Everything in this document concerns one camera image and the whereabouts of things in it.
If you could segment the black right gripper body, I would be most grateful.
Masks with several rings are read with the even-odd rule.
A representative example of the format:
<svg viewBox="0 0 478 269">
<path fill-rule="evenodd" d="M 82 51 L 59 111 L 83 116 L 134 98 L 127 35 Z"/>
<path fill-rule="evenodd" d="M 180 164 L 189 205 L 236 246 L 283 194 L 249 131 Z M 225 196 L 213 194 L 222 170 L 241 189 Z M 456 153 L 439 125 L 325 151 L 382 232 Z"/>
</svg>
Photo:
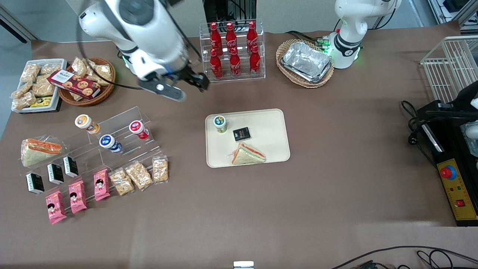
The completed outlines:
<svg viewBox="0 0 478 269">
<path fill-rule="evenodd" d="M 204 87 L 204 74 L 196 73 L 191 67 L 184 67 L 182 70 L 169 74 L 172 81 L 184 81 L 195 87 Z"/>
</svg>

